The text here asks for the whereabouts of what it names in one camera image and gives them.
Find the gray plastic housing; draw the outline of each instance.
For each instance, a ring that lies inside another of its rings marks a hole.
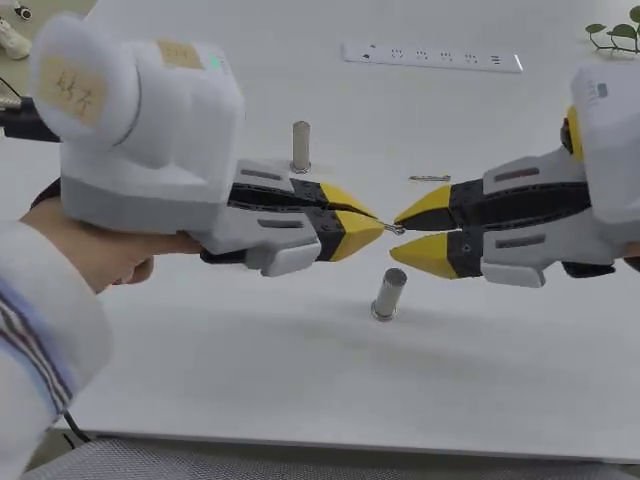
[[[293,191],[286,173],[250,160],[237,164],[234,183]],[[307,268],[321,244],[304,213],[255,211],[215,203],[123,195],[61,175],[67,215],[92,225],[124,232],[186,231],[213,254],[247,250],[245,265],[264,276]],[[299,228],[278,228],[280,222]]]
[[[584,164],[564,148],[541,157],[524,157],[489,170],[484,193],[545,183],[586,182]],[[483,236],[481,270],[493,283],[541,287],[544,270],[556,261],[610,265],[624,251],[593,208],[549,223]]]

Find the human hand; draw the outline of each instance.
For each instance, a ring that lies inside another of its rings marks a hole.
[[[128,284],[147,280],[153,272],[155,255],[201,251],[200,245],[186,234],[113,232],[72,220],[62,211],[59,198],[37,204],[20,221],[60,250],[96,293],[123,278],[130,277]]]

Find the power strip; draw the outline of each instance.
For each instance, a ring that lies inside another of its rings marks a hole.
[[[383,65],[522,73],[522,64],[517,55],[497,52],[481,53],[472,50],[452,51],[433,48],[391,47],[368,43],[343,43],[342,59],[346,62]]]

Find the handwritten label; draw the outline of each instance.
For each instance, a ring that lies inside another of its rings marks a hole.
[[[171,40],[158,40],[156,43],[165,65],[204,70],[200,55],[198,55],[193,45],[177,43]]]
[[[64,57],[45,57],[38,96],[87,126],[98,122],[107,98],[103,78],[72,65]]]

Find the white sleeve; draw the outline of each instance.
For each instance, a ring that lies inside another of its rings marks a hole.
[[[47,430],[111,356],[102,307],[53,244],[0,223],[0,478],[20,477]]]

